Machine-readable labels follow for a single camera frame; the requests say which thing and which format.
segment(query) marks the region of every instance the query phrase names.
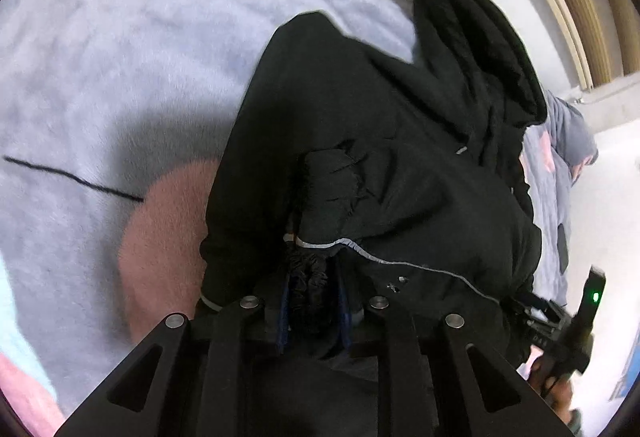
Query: silver screw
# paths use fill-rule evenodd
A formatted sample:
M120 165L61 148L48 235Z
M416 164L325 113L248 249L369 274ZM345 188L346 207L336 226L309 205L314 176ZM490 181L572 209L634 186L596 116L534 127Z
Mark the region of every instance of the silver screw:
M369 305L374 309L386 309L389 306L389 300L384 296L373 296L373 298L369 300Z
M184 316L182 314L172 314L164 320L164 324L170 329L177 329L184 323Z
M452 329L459 329L465 324L465 319L459 314L448 314L444 321Z
M240 306L243 309L255 309L258 305L260 305L258 296L245 296L240 300Z

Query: black line on blanket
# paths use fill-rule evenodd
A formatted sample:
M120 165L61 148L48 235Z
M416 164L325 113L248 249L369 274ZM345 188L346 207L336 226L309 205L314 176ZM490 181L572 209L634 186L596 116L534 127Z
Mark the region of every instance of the black line on blanket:
M30 170L37 170L39 172L45 173L53 173L54 175L62 175L72 181L76 181L78 184L82 184L82 186L86 186L92 190L97 192L107 193L109 195L116 195L116 197L128 198L129 200L133 200L134 202L144 202L145 199L143 197L138 197L137 195L131 195L129 193L121 192L119 190L115 190L114 188L108 188L106 186L100 186L99 184L93 184L92 182L85 181L84 179L79 178L78 176L73 175L73 173L66 172L64 170L59 170L57 168L51 168L50 166L41 166L39 164L31 164L27 161L21 161L20 159L14 159L13 157L7 157L4 155L2 157L7 162L12 164L17 164L18 166L23 166Z

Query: folded garment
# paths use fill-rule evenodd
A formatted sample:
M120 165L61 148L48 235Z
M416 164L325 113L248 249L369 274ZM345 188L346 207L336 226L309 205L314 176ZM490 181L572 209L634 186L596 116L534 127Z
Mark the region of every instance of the folded garment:
M423 63L346 38L321 13L280 27L213 184L202 295L224 306L286 258L349 260L434 320L462 314L517 364L500 301L531 289L540 230L518 159L546 104L490 0L414 0Z

